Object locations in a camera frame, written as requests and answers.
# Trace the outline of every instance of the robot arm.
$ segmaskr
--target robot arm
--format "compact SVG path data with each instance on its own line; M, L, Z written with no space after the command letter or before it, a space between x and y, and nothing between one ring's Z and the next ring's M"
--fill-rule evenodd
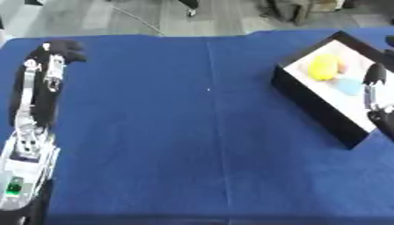
M45 196L52 189L60 151L51 132L56 101L66 66L85 61L78 53L81 50L72 40L48 41L33 50L18 69L9 108L14 132L0 155L0 221L12 218L7 219L9 224L30 225L43 220L32 211L48 200Z
M388 36L386 42L394 47L394 36ZM385 56L394 60L394 51L385 50ZM382 64L373 64L364 77L364 102L368 118L386 136L394 141L394 103L387 99L389 90L386 85L386 68Z

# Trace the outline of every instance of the yellow ball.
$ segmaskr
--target yellow ball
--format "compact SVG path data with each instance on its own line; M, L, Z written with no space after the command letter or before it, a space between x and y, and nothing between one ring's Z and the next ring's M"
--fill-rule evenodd
M338 74L338 57L334 54L316 56L308 67L308 75L318 81L331 80Z

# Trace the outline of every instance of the blue tablecloth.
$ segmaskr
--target blue tablecloth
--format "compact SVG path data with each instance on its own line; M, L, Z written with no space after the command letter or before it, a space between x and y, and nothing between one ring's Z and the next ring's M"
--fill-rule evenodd
M270 85L275 63L334 32L75 38L89 61L67 68L48 223L390 224L394 144L374 132L345 150ZM385 49L394 29L349 32ZM3 141L15 71L41 42L0 51Z

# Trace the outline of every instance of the gray floor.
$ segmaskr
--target gray floor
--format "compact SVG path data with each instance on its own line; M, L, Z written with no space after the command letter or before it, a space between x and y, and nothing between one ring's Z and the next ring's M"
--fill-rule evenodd
M238 35L259 30L348 28L389 25L392 0L361 0L352 10L313 13L303 26L262 18L260 0L201 0L199 14L186 17L176 0L47 0L43 7L24 0L0 0L6 32L14 37L140 33L159 35L142 22L114 10L121 8L142 18L167 36Z

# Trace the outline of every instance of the black box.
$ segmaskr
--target black box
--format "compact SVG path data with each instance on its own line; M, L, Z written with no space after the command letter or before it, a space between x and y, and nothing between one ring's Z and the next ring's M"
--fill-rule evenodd
M330 51L338 49L341 53L343 52L342 54L349 54L345 58L350 62L353 61L349 63L352 65L349 67L351 70L348 73L351 76L342 76L335 81L316 81L305 71L302 72L301 67L307 64L306 62L312 58L312 55L317 55L318 52L322 54L324 51L328 51L327 49ZM359 55L357 56L359 59L355 59L353 54ZM388 78L394 77L391 76L394 65L388 62L382 52L345 32L338 32L317 45L279 63L275 68L272 85L294 100L313 119L335 135L349 149L352 149L375 129L375 125L367 117L361 85L369 67L368 64L373 62L385 65L390 72ZM339 87L347 87L341 83L344 81L351 83L352 80L354 83L359 83L353 85L354 87L360 85L359 90L354 88L356 91L353 91L354 93L351 95L349 94L351 91L346 91L346 88L340 90Z

